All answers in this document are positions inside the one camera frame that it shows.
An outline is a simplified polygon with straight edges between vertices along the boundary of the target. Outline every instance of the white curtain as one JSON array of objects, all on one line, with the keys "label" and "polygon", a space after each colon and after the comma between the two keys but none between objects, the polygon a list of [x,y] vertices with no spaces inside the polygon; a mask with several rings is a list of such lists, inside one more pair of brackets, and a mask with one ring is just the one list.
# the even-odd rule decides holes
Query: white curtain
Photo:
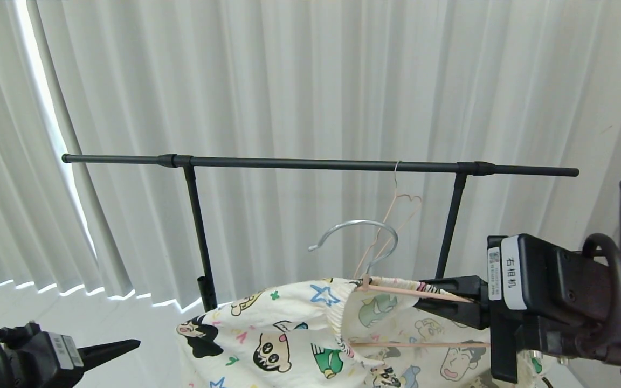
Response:
[{"label": "white curtain", "polygon": [[[576,178],[470,178],[446,275],[485,277],[487,235],[577,248],[618,226],[621,2],[66,0],[28,10],[69,152],[581,169]],[[183,172],[74,165],[74,176],[108,292],[197,300]],[[219,302],[352,276],[372,228],[306,247],[341,221],[382,219],[394,190],[390,172],[197,176]],[[424,206],[375,273],[434,275],[453,179],[397,174],[399,191]],[[400,199],[389,223],[412,209]],[[69,233],[62,228],[54,233]],[[74,253],[94,260],[89,251]]]},{"label": "white curtain", "polygon": [[13,2],[0,2],[0,282],[101,287]]}]

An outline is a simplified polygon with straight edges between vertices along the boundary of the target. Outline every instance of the curtain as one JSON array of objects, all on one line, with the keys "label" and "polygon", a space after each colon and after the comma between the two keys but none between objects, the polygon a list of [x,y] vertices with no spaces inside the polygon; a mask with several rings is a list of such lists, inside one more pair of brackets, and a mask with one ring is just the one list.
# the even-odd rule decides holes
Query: curtain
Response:
[{"label": "curtain", "polygon": [[96,289],[101,276],[23,39],[14,2],[0,2],[0,282]]}]

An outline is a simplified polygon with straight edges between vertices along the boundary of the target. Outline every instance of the horizontal metal bar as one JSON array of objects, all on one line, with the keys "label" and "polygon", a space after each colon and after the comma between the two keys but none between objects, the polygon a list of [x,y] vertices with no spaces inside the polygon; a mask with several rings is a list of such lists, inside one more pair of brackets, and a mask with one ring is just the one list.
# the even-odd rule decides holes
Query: horizontal metal bar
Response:
[{"label": "horizontal metal bar", "polygon": [[[69,155],[61,157],[66,163],[119,163],[158,164],[165,167],[242,167],[257,169],[304,169],[304,170],[363,170],[392,171],[394,162],[375,160],[314,160],[314,159],[266,159],[251,157],[196,157],[190,155],[116,156],[116,155]],[[550,175],[576,177],[578,169],[565,167],[533,167],[532,165],[495,165],[487,162],[399,162],[397,171],[404,172],[451,172],[452,174],[489,175]]]}]

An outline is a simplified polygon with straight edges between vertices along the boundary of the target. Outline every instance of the black metal pole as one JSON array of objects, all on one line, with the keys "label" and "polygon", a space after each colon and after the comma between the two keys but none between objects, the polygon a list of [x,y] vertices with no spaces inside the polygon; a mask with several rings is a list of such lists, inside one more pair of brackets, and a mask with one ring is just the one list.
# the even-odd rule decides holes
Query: black metal pole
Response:
[{"label": "black metal pole", "polygon": [[[377,160],[314,160],[314,159],[266,159],[252,157],[196,157],[167,154],[160,156],[102,156],[69,155],[61,157],[66,163],[118,163],[158,164],[164,167],[242,167],[257,169],[304,169],[304,170],[362,170],[394,171],[397,161]],[[576,177],[578,169],[565,167],[535,167],[534,165],[495,165],[488,162],[399,162],[397,171],[404,172],[464,172],[469,175],[513,174],[550,175]]]},{"label": "black metal pole", "polygon": [[438,268],[436,269],[436,279],[442,279],[444,277],[444,268],[447,267],[449,248],[452,245],[452,238],[454,237],[454,227],[457,224],[459,206],[461,205],[461,195],[464,194],[464,187],[466,186],[467,176],[467,174],[457,174],[457,176],[454,178],[454,191],[452,192],[452,201],[449,204],[447,224],[444,226],[444,236],[442,237],[442,245],[440,246]]},{"label": "black metal pole", "polygon": [[203,271],[205,273],[204,276],[198,278],[198,288],[200,289],[200,297],[203,300],[205,311],[210,311],[217,309],[217,294],[215,293],[215,281],[212,278],[210,253],[208,251],[208,241],[205,237],[203,213],[200,210],[198,187],[195,184],[195,167],[183,167],[183,174],[188,185],[188,197],[190,197],[190,207],[193,210],[193,220],[195,221],[195,235],[198,239],[200,260],[203,263]]}]

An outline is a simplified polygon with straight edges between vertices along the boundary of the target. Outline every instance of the vertical rack post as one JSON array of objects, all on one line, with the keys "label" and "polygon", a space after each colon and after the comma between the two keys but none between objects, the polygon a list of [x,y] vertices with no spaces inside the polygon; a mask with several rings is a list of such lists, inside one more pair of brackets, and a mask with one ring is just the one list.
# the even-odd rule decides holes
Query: vertical rack post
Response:
[{"label": "vertical rack post", "polygon": [[215,294],[215,281],[212,278],[208,243],[205,238],[203,213],[200,210],[198,186],[195,184],[195,167],[192,167],[192,165],[185,165],[183,167],[183,174],[185,176],[185,182],[188,185],[190,208],[193,210],[193,220],[195,221],[195,235],[198,239],[198,247],[200,248],[200,260],[203,263],[204,275],[198,278],[198,289],[200,290],[200,297],[203,299],[205,311],[210,311],[217,309],[217,295]]},{"label": "vertical rack post", "polygon": [[447,266],[447,258],[449,256],[449,248],[452,245],[454,227],[457,224],[459,206],[461,205],[461,195],[464,193],[467,176],[468,174],[466,172],[457,172],[457,175],[454,178],[454,191],[452,192],[452,201],[449,205],[449,213],[447,214],[447,224],[444,227],[444,236],[442,237],[442,245],[440,247],[436,279],[442,279],[444,277],[444,270]]}]

